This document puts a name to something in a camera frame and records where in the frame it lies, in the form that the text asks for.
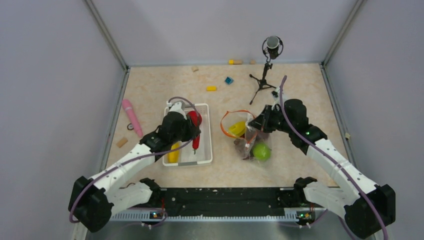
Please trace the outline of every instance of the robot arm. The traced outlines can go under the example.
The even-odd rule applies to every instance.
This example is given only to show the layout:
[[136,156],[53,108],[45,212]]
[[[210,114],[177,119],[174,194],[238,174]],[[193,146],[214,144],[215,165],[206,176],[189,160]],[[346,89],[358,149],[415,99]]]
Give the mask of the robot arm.
[[266,105],[262,113],[249,126],[264,133],[281,131],[288,134],[292,144],[305,155],[315,160],[339,185],[327,187],[312,177],[299,178],[294,185],[300,201],[319,204],[345,219],[347,226],[358,237],[364,239],[381,230],[370,206],[357,188],[342,172],[340,166],[355,180],[359,188],[373,202],[385,226],[395,221],[395,192],[389,185],[379,186],[359,172],[333,146],[327,135],[318,127],[309,124],[307,109],[299,99],[288,99],[282,94],[284,110],[294,128],[309,142],[332,157],[337,164],[301,139],[288,125],[280,106],[280,89],[272,92],[273,105]]
[[198,124],[186,116],[182,101],[169,104],[169,107],[162,124],[146,134],[123,158],[88,179],[81,176],[75,181],[68,210],[90,232],[103,228],[122,210],[147,203],[152,190],[145,183],[120,187],[140,170],[159,160],[176,142],[187,142],[200,134]]

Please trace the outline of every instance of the beige table surface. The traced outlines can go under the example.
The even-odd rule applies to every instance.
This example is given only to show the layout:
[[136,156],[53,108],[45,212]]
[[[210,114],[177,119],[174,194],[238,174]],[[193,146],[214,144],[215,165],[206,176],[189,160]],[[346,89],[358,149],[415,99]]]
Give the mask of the beige table surface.
[[[272,157],[267,162],[241,160],[233,147],[233,140],[220,129],[226,111],[247,109],[255,115],[265,104],[272,105],[271,89],[260,91],[249,105],[258,85],[249,74],[261,77],[264,66],[256,65],[200,65],[192,72],[191,66],[132,67],[124,98],[133,104],[143,132],[150,133],[161,124],[166,101],[174,96],[193,103],[207,103],[210,113],[213,161],[207,166],[167,167],[162,159],[145,167],[131,181],[155,179],[161,187],[292,187],[299,177],[314,177],[327,186],[334,181],[312,159],[294,147],[283,132],[271,134]],[[284,92],[290,98],[301,99],[307,107],[309,122],[321,128],[334,146],[346,156],[342,138],[325,83],[318,64],[274,64],[267,81],[278,86],[284,75]],[[224,80],[234,79],[231,85]],[[206,91],[217,86],[217,91]],[[127,130],[130,123],[121,108],[107,166],[128,153],[140,138]],[[118,148],[116,143],[126,137],[128,143]]]

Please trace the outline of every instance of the red object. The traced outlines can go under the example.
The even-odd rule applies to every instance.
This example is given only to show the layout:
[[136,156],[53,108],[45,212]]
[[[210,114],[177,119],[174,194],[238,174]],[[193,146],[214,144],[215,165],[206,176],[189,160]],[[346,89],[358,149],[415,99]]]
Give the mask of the red object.
[[[190,111],[187,113],[187,115],[190,116],[191,121],[194,123],[196,127],[198,127],[202,123],[202,116],[200,115],[200,113],[198,115],[196,111]],[[192,147],[194,150],[194,154],[196,154],[196,149],[199,148],[199,142],[200,142],[200,134],[193,140]]]

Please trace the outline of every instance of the blue block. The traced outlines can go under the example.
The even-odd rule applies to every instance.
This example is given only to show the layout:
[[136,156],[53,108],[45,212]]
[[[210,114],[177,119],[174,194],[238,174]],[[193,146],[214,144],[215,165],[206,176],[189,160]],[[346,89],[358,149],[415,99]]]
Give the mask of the blue block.
[[225,83],[226,83],[226,84],[230,85],[230,84],[232,84],[233,82],[234,82],[234,80],[233,80],[231,77],[229,77],[229,76],[227,76],[227,77],[226,77],[226,79],[225,79]]

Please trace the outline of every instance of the pink object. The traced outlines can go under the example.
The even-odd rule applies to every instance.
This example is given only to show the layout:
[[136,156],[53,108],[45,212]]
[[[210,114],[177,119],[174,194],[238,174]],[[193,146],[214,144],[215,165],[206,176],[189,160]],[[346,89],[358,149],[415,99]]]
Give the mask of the pink object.
[[131,104],[130,100],[124,99],[122,100],[122,108],[128,115],[129,121],[132,124],[132,127],[134,128],[135,133],[141,138],[143,137],[143,130],[140,126],[139,120],[137,120],[137,116],[134,113],[133,105]]

